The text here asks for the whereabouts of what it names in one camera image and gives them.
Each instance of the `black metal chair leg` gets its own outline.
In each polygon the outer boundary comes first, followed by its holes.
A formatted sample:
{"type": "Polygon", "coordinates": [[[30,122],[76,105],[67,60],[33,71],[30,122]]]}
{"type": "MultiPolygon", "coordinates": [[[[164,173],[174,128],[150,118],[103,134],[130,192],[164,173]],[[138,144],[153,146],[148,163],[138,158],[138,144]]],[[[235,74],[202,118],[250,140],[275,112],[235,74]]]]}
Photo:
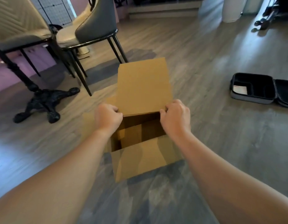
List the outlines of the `black metal chair leg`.
{"type": "Polygon", "coordinates": [[[71,76],[73,78],[75,78],[75,75],[74,75],[73,71],[71,70],[70,65],[68,64],[67,60],[65,59],[65,57],[63,55],[63,51],[59,48],[59,46],[57,44],[55,44],[54,41],[51,41],[49,44],[51,45],[52,49],[55,51],[55,53],[59,57],[59,59],[62,61],[64,66],[67,68],[67,70],[71,74],[71,76]]]}
{"type": "Polygon", "coordinates": [[[90,90],[89,90],[89,87],[88,87],[88,85],[87,85],[87,83],[86,83],[86,81],[85,81],[82,73],[80,72],[78,65],[77,65],[76,62],[75,62],[74,56],[72,55],[71,52],[68,52],[68,55],[69,55],[70,58],[71,58],[71,62],[72,62],[72,65],[73,65],[73,67],[74,67],[74,70],[76,71],[77,75],[79,76],[79,79],[81,80],[83,86],[84,86],[85,89],[87,90],[88,94],[89,94],[90,96],[92,96],[92,94],[91,94],[91,92],[90,92],[90,90]]]}
{"type": "Polygon", "coordinates": [[[23,56],[25,57],[25,59],[28,61],[28,63],[30,64],[30,66],[33,68],[33,70],[36,72],[36,74],[41,77],[41,75],[39,74],[39,72],[37,71],[36,67],[34,66],[34,64],[32,63],[32,61],[30,60],[30,58],[27,56],[27,54],[25,53],[25,51],[23,49],[20,49],[21,53],[23,54],[23,56]]]}
{"type": "Polygon", "coordinates": [[[128,60],[127,60],[127,58],[126,58],[126,56],[125,56],[125,53],[124,53],[124,51],[123,51],[123,49],[122,49],[122,47],[121,47],[121,45],[120,45],[120,43],[119,43],[116,35],[113,35],[112,37],[113,37],[113,39],[114,39],[114,41],[115,41],[115,43],[116,43],[116,46],[117,46],[118,49],[119,49],[119,52],[121,53],[121,56],[122,56],[123,59],[124,59],[125,63],[128,63],[128,60]]]}
{"type": "Polygon", "coordinates": [[[85,77],[88,77],[88,75],[86,74],[86,72],[85,72],[85,70],[84,70],[84,68],[83,68],[80,60],[79,60],[78,57],[76,56],[76,54],[75,54],[72,50],[71,50],[70,52],[71,52],[72,56],[74,57],[75,61],[77,62],[77,64],[79,65],[79,67],[80,67],[80,69],[82,70],[82,72],[83,72],[83,74],[85,75],[85,77]]]}
{"type": "Polygon", "coordinates": [[[122,61],[121,61],[121,59],[120,59],[120,57],[119,57],[119,55],[118,55],[118,53],[117,53],[117,51],[116,51],[113,43],[112,43],[112,40],[111,40],[110,38],[107,38],[107,39],[108,39],[108,42],[109,42],[109,44],[110,44],[113,52],[115,53],[115,55],[116,55],[116,57],[117,57],[117,59],[119,60],[120,64],[122,64],[122,61]]]}

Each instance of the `forearm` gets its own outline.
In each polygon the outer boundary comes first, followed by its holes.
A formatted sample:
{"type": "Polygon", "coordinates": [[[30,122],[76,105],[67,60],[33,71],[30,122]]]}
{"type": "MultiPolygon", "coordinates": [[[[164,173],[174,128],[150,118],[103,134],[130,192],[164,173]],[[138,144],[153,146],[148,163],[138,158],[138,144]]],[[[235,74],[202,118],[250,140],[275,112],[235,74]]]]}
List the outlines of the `forearm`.
{"type": "Polygon", "coordinates": [[[66,156],[8,192],[0,199],[0,223],[75,222],[108,138],[104,131],[95,131],[66,156]]]}
{"type": "Polygon", "coordinates": [[[226,162],[191,133],[175,141],[221,223],[288,223],[288,198],[226,162]]]}

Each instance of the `person's left hand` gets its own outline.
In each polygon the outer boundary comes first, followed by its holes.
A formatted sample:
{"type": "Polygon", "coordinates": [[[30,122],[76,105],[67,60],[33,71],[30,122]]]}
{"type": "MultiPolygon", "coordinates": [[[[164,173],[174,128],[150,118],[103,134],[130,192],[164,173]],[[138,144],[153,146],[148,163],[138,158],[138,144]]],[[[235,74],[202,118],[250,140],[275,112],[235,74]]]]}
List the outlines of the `person's left hand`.
{"type": "Polygon", "coordinates": [[[103,130],[110,136],[117,130],[122,122],[123,114],[118,112],[118,108],[109,104],[100,104],[95,111],[95,127],[103,130]]]}

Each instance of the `open black case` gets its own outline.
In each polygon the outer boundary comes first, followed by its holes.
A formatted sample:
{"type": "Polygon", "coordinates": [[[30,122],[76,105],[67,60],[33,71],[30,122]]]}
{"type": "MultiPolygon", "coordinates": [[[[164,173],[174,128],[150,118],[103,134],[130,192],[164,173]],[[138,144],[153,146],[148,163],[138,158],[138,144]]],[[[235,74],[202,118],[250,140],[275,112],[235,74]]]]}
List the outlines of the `open black case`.
{"type": "Polygon", "coordinates": [[[268,75],[236,73],[232,77],[230,90],[231,97],[238,100],[261,104],[276,101],[288,107],[288,80],[273,79],[268,75]]]}

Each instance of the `open cardboard box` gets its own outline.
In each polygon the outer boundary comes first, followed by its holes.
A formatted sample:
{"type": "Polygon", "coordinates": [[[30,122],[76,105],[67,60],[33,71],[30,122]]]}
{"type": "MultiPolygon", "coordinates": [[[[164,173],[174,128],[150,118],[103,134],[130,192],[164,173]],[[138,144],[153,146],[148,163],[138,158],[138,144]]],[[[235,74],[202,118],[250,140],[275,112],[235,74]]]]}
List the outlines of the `open cardboard box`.
{"type": "MultiPolygon", "coordinates": [[[[106,100],[123,113],[105,148],[116,182],[182,159],[159,121],[159,110],[172,99],[164,58],[120,64],[117,94],[106,100]]],[[[94,121],[93,113],[83,114],[82,140],[94,131],[94,121]]]]}

